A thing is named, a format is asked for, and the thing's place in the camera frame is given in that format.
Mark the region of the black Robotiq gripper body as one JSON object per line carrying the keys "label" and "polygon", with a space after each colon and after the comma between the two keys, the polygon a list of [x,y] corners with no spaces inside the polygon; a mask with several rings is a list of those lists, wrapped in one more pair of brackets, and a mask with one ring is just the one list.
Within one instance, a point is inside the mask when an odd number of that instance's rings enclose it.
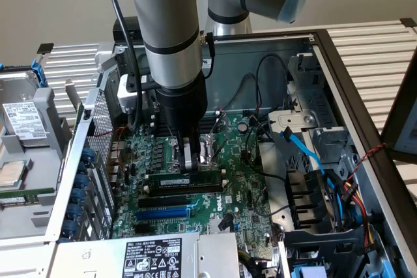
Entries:
{"label": "black Robotiq gripper body", "polygon": [[205,77],[198,74],[189,85],[179,89],[156,89],[156,98],[169,126],[181,135],[190,135],[207,110]]}

